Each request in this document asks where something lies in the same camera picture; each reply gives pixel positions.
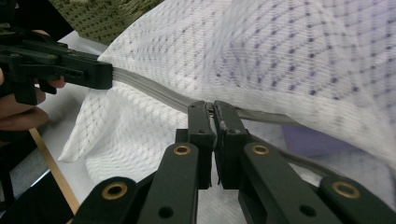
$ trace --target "white fabric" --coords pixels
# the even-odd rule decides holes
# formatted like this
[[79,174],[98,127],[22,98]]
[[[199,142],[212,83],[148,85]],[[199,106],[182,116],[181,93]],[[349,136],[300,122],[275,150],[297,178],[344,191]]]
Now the white fabric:
[[[100,60],[192,99],[288,115],[396,170],[395,15],[392,0],[165,0]],[[60,158],[87,156],[95,182],[141,179],[186,126],[171,107],[114,86],[89,93]]]

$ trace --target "zipper teeth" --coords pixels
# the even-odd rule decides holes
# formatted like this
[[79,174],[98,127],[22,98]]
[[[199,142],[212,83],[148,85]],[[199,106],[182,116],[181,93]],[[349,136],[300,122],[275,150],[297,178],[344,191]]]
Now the zipper teeth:
[[[183,113],[187,113],[187,107],[190,104],[198,101],[171,91],[153,80],[124,69],[114,68],[113,79],[133,86],[154,99],[157,99]],[[286,115],[271,114],[241,108],[236,108],[236,111],[241,119],[250,119],[274,124],[299,125],[295,120]]]

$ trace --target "woven fabric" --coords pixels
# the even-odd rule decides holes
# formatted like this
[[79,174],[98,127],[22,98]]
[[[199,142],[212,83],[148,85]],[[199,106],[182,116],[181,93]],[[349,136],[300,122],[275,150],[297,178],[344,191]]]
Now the woven fabric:
[[78,34],[109,45],[163,0],[50,0]]
[[[126,29],[100,60],[192,99],[285,114],[396,170],[395,15],[390,0],[167,0]],[[169,116],[171,107],[115,84],[88,95],[60,158],[86,156],[94,181],[120,174],[139,180],[157,164],[164,150],[155,148],[158,143],[173,140],[158,137],[169,133],[157,128],[145,130],[186,124],[181,114]],[[117,95],[109,98],[111,92]],[[145,123],[139,113],[157,105]],[[134,125],[134,131],[120,124]],[[264,135],[280,143],[279,134]],[[150,135],[157,141],[149,141]],[[234,204],[213,192],[205,202],[222,204],[223,215],[233,217]],[[205,217],[216,213],[206,209]]]

